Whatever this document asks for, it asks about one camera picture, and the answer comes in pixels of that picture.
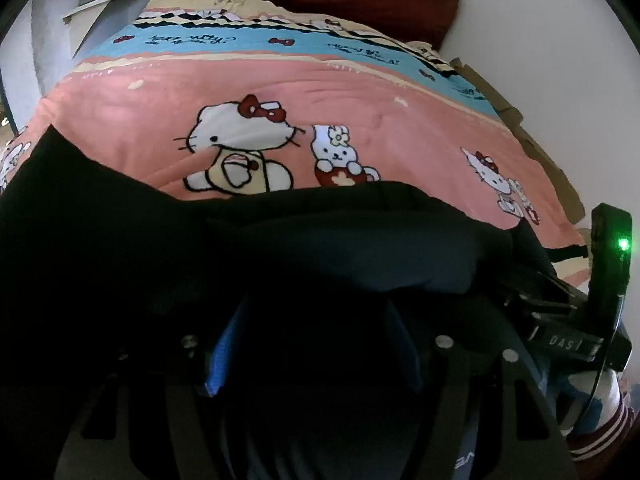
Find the maroon striped sleeve forearm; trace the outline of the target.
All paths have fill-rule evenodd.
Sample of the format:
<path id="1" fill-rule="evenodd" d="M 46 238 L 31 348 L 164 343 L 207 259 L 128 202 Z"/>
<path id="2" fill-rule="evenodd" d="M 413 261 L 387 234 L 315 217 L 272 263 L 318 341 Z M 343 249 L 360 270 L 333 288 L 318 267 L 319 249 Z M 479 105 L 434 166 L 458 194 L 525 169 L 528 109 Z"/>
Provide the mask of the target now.
<path id="1" fill-rule="evenodd" d="M 566 438 L 574 462 L 599 458 L 619 446 L 634 426 L 636 412 L 617 391 L 606 398 L 595 398 L 586 417 Z"/>

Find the blue gloved hand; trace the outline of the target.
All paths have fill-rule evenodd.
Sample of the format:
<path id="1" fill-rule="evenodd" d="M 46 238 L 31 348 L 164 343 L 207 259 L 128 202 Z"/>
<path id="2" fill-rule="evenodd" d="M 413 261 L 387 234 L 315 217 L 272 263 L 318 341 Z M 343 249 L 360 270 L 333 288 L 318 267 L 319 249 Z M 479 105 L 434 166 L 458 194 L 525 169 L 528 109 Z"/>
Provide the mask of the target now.
<path id="1" fill-rule="evenodd" d="M 607 424 L 620 407 L 620 383 L 608 368 L 561 377 L 555 386 L 555 413 L 561 434 L 591 434 Z"/>

